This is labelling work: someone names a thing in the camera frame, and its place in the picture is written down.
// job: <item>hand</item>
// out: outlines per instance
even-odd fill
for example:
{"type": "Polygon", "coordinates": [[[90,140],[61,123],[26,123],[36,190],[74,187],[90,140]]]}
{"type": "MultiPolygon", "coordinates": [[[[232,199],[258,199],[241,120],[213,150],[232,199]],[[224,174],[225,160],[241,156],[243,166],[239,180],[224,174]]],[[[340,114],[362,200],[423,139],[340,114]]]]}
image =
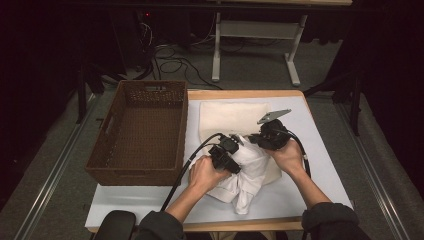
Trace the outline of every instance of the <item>hand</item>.
{"type": "Polygon", "coordinates": [[[230,176],[228,170],[218,171],[213,167],[212,158],[200,157],[190,169],[189,187],[205,194],[212,190],[224,178],[230,176]]]}
{"type": "Polygon", "coordinates": [[[271,155],[281,170],[288,174],[293,174],[297,170],[303,170],[302,152],[299,145],[294,140],[289,140],[287,144],[276,151],[265,151],[271,155]]]}

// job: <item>gray floor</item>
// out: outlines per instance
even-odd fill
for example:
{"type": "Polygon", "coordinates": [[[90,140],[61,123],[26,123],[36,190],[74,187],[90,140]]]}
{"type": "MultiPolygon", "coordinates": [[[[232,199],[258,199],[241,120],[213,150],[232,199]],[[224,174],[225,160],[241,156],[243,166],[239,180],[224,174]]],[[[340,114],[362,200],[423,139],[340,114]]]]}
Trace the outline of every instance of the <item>gray floor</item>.
{"type": "MultiPolygon", "coordinates": [[[[283,41],[269,45],[271,41],[249,42],[254,44],[247,44],[237,52],[222,53],[221,82],[217,84],[221,88],[309,89],[325,78],[339,48],[339,44],[321,46],[317,42],[302,43],[295,58],[302,85],[294,88],[282,58],[289,43],[283,41]]],[[[240,46],[224,43],[223,49],[232,51],[240,46]]],[[[188,58],[202,78],[210,80],[212,50],[205,45],[201,48],[186,51],[174,47],[174,57],[188,58]]],[[[169,56],[171,53],[173,51],[170,49],[164,49],[158,53],[158,57],[169,56]]],[[[159,65],[167,62],[162,65],[164,71],[174,71],[180,65],[163,59],[158,59],[158,62],[159,65]]],[[[191,67],[186,74],[184,69],[179,69],[175,73],[162,73],[161,76],[162,79],[188,78],[192,83],[202,83],[191,67]]],[[[194,84],[190,84],[190,87],[209,88],[194,84]]],[[[55,165],[58,159],[64,160],[65,165],[63,172],[51,184],[52,194],[47,195],[44,201],[38,201],[40,204],[36,207],[39,217],[28,218],[33,219],[34,224],[26,225],[31,227],[19,232],[27,231],[27,239],[90,238],[84,223],[96,182],[85,173],[84,165],[100,126],[98,119],[107,113],[113,92],[114,88],[107,86],[103,96],[96,96],[96,100],[91,101],[95,104],[90,105],[92,112],[84,127],[75,124],[77,98],[69,102],[67,111],[50,128],[47,140],[0,213],[0,239],[13,239],[18,233],[38,194],[44,189],[51,170],[61,169],[55,165]],[[64,149],[76,131],[80,131],[80,135],[73,148],[64,149]]],[[[329,96],[329,93],[320,93],[307,100],[336,170],[349,198],[355,204],[361,227],[372,239],[422,239],[423,201],[388,146],[366,99],[362,96],[360,137],[355,137],[346,126],[347,106],[334,105],[329,96]]],[[[289,232],[289,238],[300,239],[300,234],[289,232]]]]}

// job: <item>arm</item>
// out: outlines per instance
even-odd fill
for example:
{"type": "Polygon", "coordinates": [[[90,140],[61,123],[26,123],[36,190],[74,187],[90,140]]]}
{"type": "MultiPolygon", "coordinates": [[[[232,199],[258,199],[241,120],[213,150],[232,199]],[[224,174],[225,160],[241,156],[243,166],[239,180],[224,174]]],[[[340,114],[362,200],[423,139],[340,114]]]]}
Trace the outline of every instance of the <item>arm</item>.
{"type": "Polygon", "coordinates": [[[277,165],[294,181],[308,210],[303,213],[302,227],[313,240],[364,239],[369,237],[358,227],[359,220],[352,209],[331,200],[306,174],[299,145],[290,140],[277,150],[266,150],[277,165]]]}
{"type": "Polygon", "coordinates": [[[222,179],[231,173],[227,170],[217,171],[210,157],[202,156],[190,170],[190,183],[165,212],[184,222],[191,209],[208,191],[212,190],[222,179]]]}
{"type": "Polygon", "coordinates": [[[227,170],[215,170],[210,157],[199,158],[190,169],[188,187],[164,212],[152,211],[144,217],[136,239],[183,239],[182,223],[191,209],[203,195],[230,174],[227,170]]]}
{"type": "Polygon", "coordinates": [[[317,203],[331,202],[303,169],[302,153],[295,141],[288,141],[286,146],[277,151],[266,151],[274,158],[281,170],[293,179],[308,209],[317,203]]]}

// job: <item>forearm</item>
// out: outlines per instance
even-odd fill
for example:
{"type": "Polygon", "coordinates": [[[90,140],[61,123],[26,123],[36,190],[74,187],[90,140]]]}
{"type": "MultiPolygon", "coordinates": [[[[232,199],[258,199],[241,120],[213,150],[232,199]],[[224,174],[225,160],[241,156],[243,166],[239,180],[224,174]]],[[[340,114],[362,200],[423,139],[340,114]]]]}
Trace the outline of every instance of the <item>forearm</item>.
{"type": "Polygon", "coordinates": [[[298,187],[308,209],[311,209],[317,203],[331,202],[303,169],[288,171],[288,174],[298,187]]]}
{"type": "Polygon", "coordinates": [[[165,212],[174,216],[181,223],[187,218],[191,209],[203,197],[204,193],[194,187],[187,187],[165,212]]]}

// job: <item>metal rail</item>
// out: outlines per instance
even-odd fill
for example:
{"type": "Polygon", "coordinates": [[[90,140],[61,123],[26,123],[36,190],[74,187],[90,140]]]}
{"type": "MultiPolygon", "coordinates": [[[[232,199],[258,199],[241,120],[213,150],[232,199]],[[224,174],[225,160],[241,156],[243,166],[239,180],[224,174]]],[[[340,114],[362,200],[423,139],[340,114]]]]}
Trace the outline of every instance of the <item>metal rail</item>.
{"type": "Polygon", "coordinates": [[[78,137],[80,136],[85,124],[87,123],[87,119],[95,108],[98,99],[98,97],[95,97],[94,94],[92,94],[90,99],[88,100],[89,108],[87,114],[85,115],[85,118],[80,124],[77,124],[74,130],[72,131],[62,152],[59,155],[59,158],[53,166],[50,175],[47,177],[46,182],[38,193],[38,196],[34,201],[31,210],[28,212],[24,222],[16,233],[14,240],[30,239],[32,232],[37,226],[38,221],[40,220],[45,208],[47,207],[47,204],[49,203],[49,200],[52,197],[56,186],[59,183],[63,172],[65,171],[66,166],[68,165],[69,155],[72,149],[74,148],[75,143],[77,142],[78,137]]]}
{"type": "Polygon", "coordinates": [[[397,240],[409,240],[409,235],[406,232],[401,219],[399,218],[397,210],[389,194],[378,177],[378,174],[372,165],[371,159],[369,158],[361,139],[354,134],[350,127],[349,114],[346,108],[343,106],[343,104],[335,104],[335,107],[337,112],[340,114],[345,127],[349,130],[350,137],[352,138],[355,147],[358,150],[362,160],[361,165],[364,169],[365,176],[367,177],[377,202],[380,205],[381,211],[383,212],[384,217],[386,218],[386,221],[392,230],[393,236],[397,240]]]}

